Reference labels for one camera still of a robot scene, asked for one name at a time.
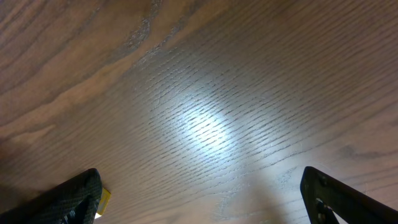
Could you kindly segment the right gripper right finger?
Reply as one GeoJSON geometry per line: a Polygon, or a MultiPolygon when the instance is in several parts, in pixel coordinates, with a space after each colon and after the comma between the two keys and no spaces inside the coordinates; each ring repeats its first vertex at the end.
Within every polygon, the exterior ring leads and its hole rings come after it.
{"type": "Polygon", "coordinates": [[[311,223],[397,223],[397,210],[306,166],[300,192],[311,223]]]}

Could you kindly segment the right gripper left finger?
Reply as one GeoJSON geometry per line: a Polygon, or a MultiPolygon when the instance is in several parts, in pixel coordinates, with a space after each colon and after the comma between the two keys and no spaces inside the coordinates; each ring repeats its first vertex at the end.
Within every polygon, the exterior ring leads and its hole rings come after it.
{"type": "Polygon", "coordinates": [[[92,224],[102,195],[97,169],[91,168],[38,197],[1,214],[1,223],[92,224]]]}

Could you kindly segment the yellow edged letter block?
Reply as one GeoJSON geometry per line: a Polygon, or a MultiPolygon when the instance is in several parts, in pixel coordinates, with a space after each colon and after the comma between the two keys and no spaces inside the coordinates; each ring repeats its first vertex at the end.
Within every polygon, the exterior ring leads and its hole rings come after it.
{"type": "Polygon", "coordinates": [[[111,193],[105,188],[102,188],[102,194],[95,214],[95,219],[100,218],[104,214],[110,198],[111,198],[111,193]]]}

